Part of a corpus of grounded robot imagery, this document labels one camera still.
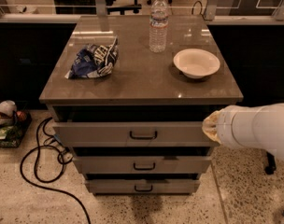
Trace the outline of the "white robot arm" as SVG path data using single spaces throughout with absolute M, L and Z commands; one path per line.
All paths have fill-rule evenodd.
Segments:
M 284 103 L 228 105 L 206 117 L 202 131 L 226 147 L 264 149 L 284 161 Z

